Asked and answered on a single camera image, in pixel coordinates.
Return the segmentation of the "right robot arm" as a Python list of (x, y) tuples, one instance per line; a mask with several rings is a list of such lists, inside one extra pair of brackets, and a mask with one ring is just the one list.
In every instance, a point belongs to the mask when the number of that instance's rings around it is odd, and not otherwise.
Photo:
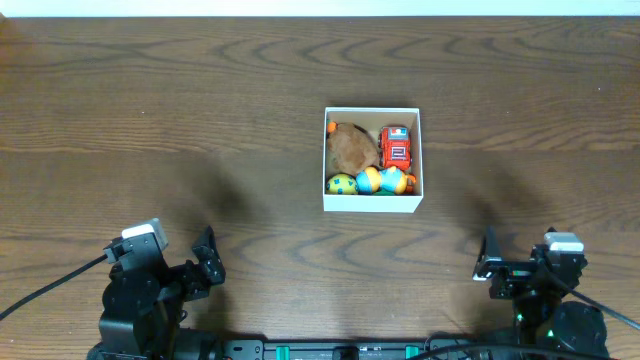
[(509, 300), (514, 312), (507, 336), (518, 344), (607, 357), (607, 329), (602, 310), (564, 297), (579, 285), (588, 261), (584, 244), (571, 232), (551, 227), (527, 260), (506, 260), (495, 230), (482, 239), (474, 267), (475, 281), (491, 282), (492, 299)]

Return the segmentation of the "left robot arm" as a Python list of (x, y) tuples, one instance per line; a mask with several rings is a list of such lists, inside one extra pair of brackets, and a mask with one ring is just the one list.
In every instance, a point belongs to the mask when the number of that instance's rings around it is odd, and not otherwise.
[(184, 304), (225, 282), (215, 235), (206, 227), (192, 245), (196, 259), (169, 266), (168, 238), (157, 218), (124, 229), (104, 248), (112, 265), (102, 295), (101, 342), (89, 359), (221, 359), (216, 335), (183, 329)]

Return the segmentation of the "green ridged plastic ball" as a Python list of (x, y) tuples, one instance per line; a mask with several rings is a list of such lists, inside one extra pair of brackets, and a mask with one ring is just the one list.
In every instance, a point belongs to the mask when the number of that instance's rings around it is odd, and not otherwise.
[(380, 190), (373, 193), (373, 196), (395, 196), (396, 194), (393, 191), (388, 190)]

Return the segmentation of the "blue duck toy figure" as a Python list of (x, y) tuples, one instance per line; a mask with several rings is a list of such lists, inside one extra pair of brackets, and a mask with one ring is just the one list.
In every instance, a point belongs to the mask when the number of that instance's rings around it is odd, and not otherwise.
[(403, 195), (413, 192), (417, 178), (396, 167), (383, 170), (367, 167), (356, 175), (356, 181), (361, 195), (373, 195), (380, 190), (393, 191), (396, 195)]

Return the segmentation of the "red toy truck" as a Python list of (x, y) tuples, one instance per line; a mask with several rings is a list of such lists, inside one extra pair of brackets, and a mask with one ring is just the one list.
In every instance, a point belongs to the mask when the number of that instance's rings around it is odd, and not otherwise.
[(408, 171), (412, 164), (409, 129), (403, 126), (385, 126), (378, 138), (383, 168), (396, 167)]

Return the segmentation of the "yellow ball with blue letters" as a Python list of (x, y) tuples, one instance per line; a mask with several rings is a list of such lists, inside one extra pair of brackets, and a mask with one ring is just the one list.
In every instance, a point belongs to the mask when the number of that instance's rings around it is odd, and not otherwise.
[(356, 179), (344, 173), (331, 177), (325, 185), (325, 190), (329, 195), (357, 195), (359, 193)]

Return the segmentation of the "brown plush toy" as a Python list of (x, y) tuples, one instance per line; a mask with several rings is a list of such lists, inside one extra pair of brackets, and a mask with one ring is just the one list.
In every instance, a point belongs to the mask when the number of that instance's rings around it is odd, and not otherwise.
[(379, 150), (371, 136), (353, 123), (328, 123), (328, 167), (355, 176), (379, 163)]

